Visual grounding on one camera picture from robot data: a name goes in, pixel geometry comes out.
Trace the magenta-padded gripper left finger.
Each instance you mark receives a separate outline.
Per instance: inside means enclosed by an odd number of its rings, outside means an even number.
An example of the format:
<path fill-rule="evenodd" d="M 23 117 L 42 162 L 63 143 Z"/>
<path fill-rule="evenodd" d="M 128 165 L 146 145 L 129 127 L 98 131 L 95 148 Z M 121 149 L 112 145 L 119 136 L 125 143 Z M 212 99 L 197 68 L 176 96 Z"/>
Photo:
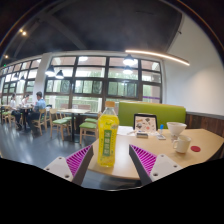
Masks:
<path fill-rule="evenodd" d="M 93 146 L 89 145 L 67 157 L 57 157 L 44 170 L 81 185 L 93 155 Z"/>

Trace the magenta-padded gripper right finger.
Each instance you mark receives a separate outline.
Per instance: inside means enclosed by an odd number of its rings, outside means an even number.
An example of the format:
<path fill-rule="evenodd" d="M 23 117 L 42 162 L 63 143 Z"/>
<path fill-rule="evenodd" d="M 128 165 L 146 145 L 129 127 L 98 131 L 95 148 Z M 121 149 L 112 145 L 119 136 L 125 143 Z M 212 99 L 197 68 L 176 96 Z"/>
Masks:
<path fill-rule="evenodd" d="M 143 186 L 182 169 L 165 154 L 155 155 L 135 145 L 129 145 L 129 155 Z"/>

